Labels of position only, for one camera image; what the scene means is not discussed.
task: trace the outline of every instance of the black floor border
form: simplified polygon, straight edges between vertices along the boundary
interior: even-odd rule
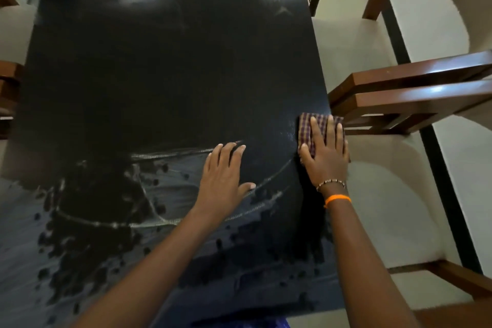
[[[399,65],[410,63],[410,56],[408,55],[405,41],[403,40],[402,32],[398,26],[395,11],[390,0],[387,1],[382,14],[397,63]],[[470,231],[464,219],[463,211],[459,205],[458,197],[456,196],[451,177],[449,176],[446,161],[444,160],[439,141],[435,134],[434,126],[431,125],[421,129],[420,136],[456,247],[458,248],[462,265],[467,269],[483,274]]]

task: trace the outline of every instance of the black table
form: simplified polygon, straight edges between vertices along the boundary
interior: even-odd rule
[[[186,214],[207,150],[231,140],[258,188],[157,325],[342,307],[296,153],[303,111],[329,112],[306,0],[41,0],[0,182],[0,325],[74,320]]]

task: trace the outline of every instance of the hand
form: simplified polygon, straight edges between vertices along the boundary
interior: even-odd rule
[[[239,167],[246,149],[241,145],[231,156],[236,143],[216,146],[205,161],[200,190],[193,210],[218,226],[239,205],[244,195],[256,187],[254,183],[239,185]]]
[[[338,124],[335,130],[333,116],[330,115],[328,117],[325,145],[316,119],[311,117],[310,121],[316,153],[313,159],[309,153],[309,148],[306,144],[303,144],[299,154],[311,183],[317,187],[320,183],[329,179],[338,179],[345,182],[347,180],[349,152],[347,140],[343,141],[341,124]],[[325,198],[332,194],[346,194],[340,183],[324,184],[320,191]]]

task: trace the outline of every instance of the checkered cloth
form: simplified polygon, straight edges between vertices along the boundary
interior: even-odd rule
[[[319,129],[321,130],[321,134],[323,135],[323,140],[326,143],[326,123],[328,122],[328,116],[323,114],[314,114],[314,113],[302,113],[299,116],[299,135],[298,135],[298,147],[300,148],[303,143],[306,143],[309,152],[311,153],[311,157],[314,158],[315,148],[314,142],[312,141],[312,132],[311,132],[311,117],[316,118],[318,122]],[[343,121],[343,117],[333,116],[336,126]],[[343,130],[343,140],[345,140],[345,130]]]

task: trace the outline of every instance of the person's right arm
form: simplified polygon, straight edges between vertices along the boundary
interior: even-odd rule
[[[329,179],[346,181],[348,144],[343,141],[341,125],[336,132],[333,117],[327,124],[326,145],[314,118],[311,119],[314,159],[307,145],[299,154],[314,186]],[[327,199],[334,194],[348,196],[340,183],[324,184],[320,192]],[[379,258],[371,240],[348,200],[333,200],[328,204],[336,261],[345,307],[352,328],[418,328],[415,315],[406,304],[388,270]]]

